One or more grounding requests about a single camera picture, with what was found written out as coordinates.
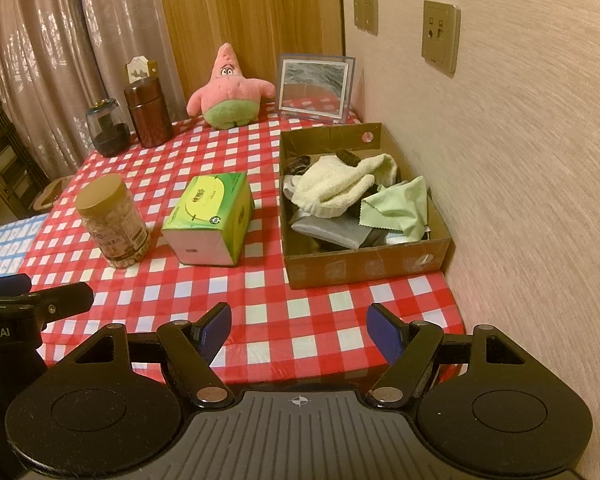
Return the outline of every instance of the jar lid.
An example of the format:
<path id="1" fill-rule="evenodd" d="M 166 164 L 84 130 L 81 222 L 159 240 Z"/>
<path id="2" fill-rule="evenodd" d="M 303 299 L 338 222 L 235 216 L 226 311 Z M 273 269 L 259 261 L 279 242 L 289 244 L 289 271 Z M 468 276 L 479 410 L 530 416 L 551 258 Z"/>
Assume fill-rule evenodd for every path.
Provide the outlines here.
<path id="1" fill-rule="evenodd" d="M 156 76 L 143 77 L 125 88 L 126 104 L 138 106 L 162 96 L 160 80 Z"/>
<path id="2" fill-rule="evenodd" d="M 91 115 L 91 114 L 94 114 L 96 112 L 99 112 L 103 108 L 106 108 L 106 107 L 109 107 L 109 106 L 117 107 L 118 106 L 118 102 L 113 97 L 110 97 L 108 99 L 103 99 L 102 101 L 97 102 L 91 108 L 89 108 L 87 110 L 87 115 Z"/>
<path id="3" fill-rule="evenodd" d="M 75 198 L 78 213 L 87 218 L 104 215 L 124 200 L 126 185 L 117 173 L 98 177 L 87 184 Z"/>

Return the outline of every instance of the metal screw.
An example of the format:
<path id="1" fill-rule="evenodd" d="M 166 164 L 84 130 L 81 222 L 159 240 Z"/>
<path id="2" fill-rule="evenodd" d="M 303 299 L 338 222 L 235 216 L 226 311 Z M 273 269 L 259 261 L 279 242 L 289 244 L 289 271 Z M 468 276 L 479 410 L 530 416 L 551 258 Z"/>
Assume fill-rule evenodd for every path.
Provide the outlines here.
<path id="1" fill-rule="evenodd" d="M 196 393 L 198 398 L 203 402 L 221 402 L 225 400 L 229 393 L 224 388 L 218 388 L 217 386 L 208 386 L 198 390 Z"/>
<path id="2" fill-rule="evenodd" d="M 371 392 L 378 402 L 397 402 L 402 398 L 402 392 L 393 386 L 382 386 Z"/>

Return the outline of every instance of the tissue box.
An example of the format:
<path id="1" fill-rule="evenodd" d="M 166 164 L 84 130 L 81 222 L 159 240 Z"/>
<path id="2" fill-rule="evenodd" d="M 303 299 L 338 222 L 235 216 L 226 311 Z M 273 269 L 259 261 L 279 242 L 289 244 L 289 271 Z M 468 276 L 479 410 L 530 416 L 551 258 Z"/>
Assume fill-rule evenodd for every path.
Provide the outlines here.
<path id="1" fill-rule="evenodd" d="M 246 173 L 193 178 L 162 226 L 162 234 L 187 265 L 238 263 L 253 213 Z"/>

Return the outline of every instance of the shelf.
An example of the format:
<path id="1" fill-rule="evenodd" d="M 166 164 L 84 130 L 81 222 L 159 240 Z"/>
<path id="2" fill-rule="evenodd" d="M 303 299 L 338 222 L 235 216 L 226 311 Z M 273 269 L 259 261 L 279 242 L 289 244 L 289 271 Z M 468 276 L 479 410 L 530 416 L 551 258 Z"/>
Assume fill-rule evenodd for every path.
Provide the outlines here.
<path id="1" fill-rule="evenodd" d="M 20 163 L 20 165 L 11 163 L 9 167 L 2 172 L 1 175 L 5 183 L 7 184 L 7 187 L 13 190 L 17 181 L 21 179 L 21 177 L 26 171 L 27 168 L 23 166 L 22 163 Z"/>
<path id="2" fill-rule="evenodd" d="M 29 189 L 27 189 L 24 193 L 24 195 L 22 196 L 22 198 L 20 199 L 20 201 L 22 202 L 22 205 L 29 210 L 32 210 L 33 208 L 33 202 L 36 199 L 36 197 L 38 196 L 39 190 L 36 188 L 36 186 L 34 186 L 33 184 L 31 184 L 29 186 Z"/>

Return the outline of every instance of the electrical outlet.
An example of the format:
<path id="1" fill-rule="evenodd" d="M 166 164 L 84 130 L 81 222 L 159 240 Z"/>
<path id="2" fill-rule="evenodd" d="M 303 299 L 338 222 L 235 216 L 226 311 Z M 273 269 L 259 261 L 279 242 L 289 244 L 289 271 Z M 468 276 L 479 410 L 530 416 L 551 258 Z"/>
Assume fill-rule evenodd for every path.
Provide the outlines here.
<path id="1" fill-rule="evenodd" d="M 442 72 L 456 71 L 460 40 L 460 9 L 425 0 L 422 19 L 422 57 Z"/>
<path id="2" fill-rule="evenodd" d="M 353 20 L 357 28 L 378 34 L 378 0 L 353 0 Z"/>

